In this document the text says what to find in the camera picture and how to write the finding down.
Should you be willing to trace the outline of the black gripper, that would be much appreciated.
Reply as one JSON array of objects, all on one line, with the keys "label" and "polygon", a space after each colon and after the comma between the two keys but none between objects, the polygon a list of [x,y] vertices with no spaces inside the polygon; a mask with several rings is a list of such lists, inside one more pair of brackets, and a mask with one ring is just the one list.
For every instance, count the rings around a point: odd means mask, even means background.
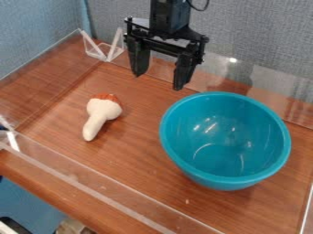
[{"label": "black gripper", "polygon": [[192,11],[206,11],[193,0],[150,0],[150,17],[126,17],[125,42],[129,48],[131,70],[137,77],[150,68],[150,52],[177,57],[174,90],[190,82],[197,64],[204,61],[208,36],[190,28]]}]

